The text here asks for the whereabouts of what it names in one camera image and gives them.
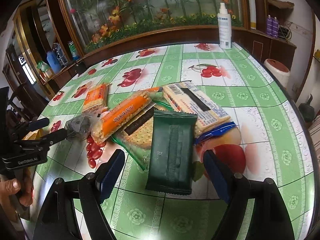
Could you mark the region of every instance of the orange cracker package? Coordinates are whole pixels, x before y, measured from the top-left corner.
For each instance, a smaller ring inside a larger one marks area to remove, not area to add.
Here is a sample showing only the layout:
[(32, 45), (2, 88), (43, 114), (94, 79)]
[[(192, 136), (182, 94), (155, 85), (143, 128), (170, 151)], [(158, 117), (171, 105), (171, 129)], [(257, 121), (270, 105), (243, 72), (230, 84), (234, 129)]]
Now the orange cracker package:
[(100, 85), (92, 86), (89, 88), (82, 107), (83, 113), (96, 110), (97, 108), (106, 109), (108, 85), (109, 84), (102, 83)]
[(154, 92), (141, 90), (133, 93), (109, 113), (101, 117), (92, 127), (91, 136), (100, 144), (110, 137), (115, 131), (127, 123), (152, 100)]

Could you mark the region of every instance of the green bag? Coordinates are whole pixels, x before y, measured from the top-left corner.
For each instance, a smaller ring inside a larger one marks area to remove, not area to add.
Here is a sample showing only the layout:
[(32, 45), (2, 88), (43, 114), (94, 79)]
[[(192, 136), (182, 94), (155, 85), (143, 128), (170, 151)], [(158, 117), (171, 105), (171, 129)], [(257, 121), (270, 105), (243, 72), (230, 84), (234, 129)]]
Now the green bag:
[(154, 110), (146, 189), (191, 194), (192, 142), (196, 114)]

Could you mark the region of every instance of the white spray bottle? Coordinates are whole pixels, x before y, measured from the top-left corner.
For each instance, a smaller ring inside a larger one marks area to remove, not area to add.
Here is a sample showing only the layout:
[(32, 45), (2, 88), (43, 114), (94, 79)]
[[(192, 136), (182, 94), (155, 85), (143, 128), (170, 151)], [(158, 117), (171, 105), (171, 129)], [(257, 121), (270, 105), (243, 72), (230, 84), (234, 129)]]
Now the white spray bottle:
[(231, 17), (228, 14), (226, 5), (220, 3), (218, 13), (219, 40), (221, 49), (231, 49)]

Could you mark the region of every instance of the blue gripper pad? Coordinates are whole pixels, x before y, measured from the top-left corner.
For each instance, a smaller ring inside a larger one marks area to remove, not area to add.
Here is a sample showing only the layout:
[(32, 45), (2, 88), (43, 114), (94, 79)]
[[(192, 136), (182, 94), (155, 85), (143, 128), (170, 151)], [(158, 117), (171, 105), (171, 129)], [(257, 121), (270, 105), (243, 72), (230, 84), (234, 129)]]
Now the blue gripper pad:
[(98, 198), (99, 204), (102, 204), (105, 199), (110, 197), (113, 187), (124, 166), (124, 161), (124, 152), (120, 149), (116, 149), (109, 161), (101, 164), (98, 168), (96, 172), (98, 173), (96, 186), (100, 191), (100, 197)]
[(220, 161), (218, 160), (218, 158), (215, 156), (215, 154), (213, 152), (212, 152), (212, 154), (210, 154), (209, 151), (206, 151), (204, 153), (203, 164), (204, 164), (204, 167), (205, 167), (205, 169), (211, 179), (211, 182), (212, 182), (218, 196), (222, 200), (224, 200), (227, 204), (229, 204), (230, 200), (231, 200), (231, 196), (229, 193), (229, 186), (230, 185), (228, 185), (227, 180), (222, 175), (223, 174), (222, 171), (218, 168), (223, 163), (221, 163), (221, 162), (217, 163), (217, 162), (220, 162)]

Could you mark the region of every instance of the window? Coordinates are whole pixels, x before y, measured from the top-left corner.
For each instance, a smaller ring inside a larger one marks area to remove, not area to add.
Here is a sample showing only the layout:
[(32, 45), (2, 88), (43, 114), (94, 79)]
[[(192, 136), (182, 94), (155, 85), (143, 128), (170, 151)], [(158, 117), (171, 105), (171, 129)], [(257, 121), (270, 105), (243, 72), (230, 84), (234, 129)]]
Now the window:
[(28, 63), (26, 62), (25, 58), (23, 56), (20, 56), (19, 62), (22, 65), (22, 69), (25, 72), (25, 74), (27, 75), (31, 85), (33, 85), (36, 82), (36, 78), (33, 75), (33, 73), (31, 72), (31, 69), (30, 69)]

